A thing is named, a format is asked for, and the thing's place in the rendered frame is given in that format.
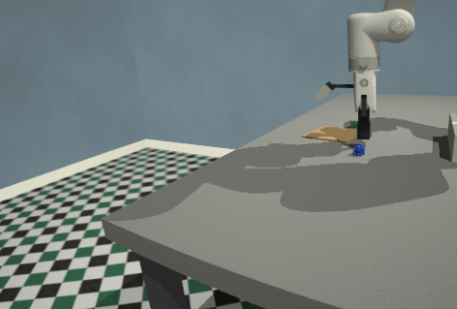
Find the tan square mat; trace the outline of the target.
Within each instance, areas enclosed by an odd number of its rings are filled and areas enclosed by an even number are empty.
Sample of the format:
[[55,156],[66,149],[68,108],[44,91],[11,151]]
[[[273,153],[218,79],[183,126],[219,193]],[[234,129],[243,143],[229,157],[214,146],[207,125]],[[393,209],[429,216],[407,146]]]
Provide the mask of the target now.
[[323,126],[311,133],[302,136],[302,138],[323,139],[348,143],[351,140],[355,139],[356,135],[356,129]]

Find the blue die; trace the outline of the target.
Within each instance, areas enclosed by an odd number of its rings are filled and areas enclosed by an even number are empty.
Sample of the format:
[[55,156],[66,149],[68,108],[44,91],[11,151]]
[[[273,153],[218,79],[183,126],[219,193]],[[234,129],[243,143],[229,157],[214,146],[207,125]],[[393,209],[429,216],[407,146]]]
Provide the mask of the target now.
[[353,148],[353,155],[362,156],[365,154],[365,146],[357,145]]

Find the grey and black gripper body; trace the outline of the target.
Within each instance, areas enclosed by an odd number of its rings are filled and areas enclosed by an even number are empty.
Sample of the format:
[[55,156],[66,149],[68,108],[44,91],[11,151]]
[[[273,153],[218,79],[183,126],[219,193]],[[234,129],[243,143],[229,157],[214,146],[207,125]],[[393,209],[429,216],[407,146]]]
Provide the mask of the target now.
[[[354,104],[355,111],[360,105],[361,109],[361,95],[367,95],[367,109],[369,106],[370,111],[376,111],[376,71],[375,70],[349,70],[353,72],[353,91],[354,91]],[[364,83],[364,82],[365,83]]]

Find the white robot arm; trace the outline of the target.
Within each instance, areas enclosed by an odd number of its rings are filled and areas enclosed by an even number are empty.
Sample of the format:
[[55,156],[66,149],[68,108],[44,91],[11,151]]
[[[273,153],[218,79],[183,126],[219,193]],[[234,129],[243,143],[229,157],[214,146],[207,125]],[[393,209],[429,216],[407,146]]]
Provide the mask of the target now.
[[[381,13],[349,16],[349,70],[380,68],[380,42],[401,43],[411,36],[415,3],[416,0],[385,0]],[[315,97],[321,102],[334,88],[353,88],[353,84],[332,84],[329,81]]]

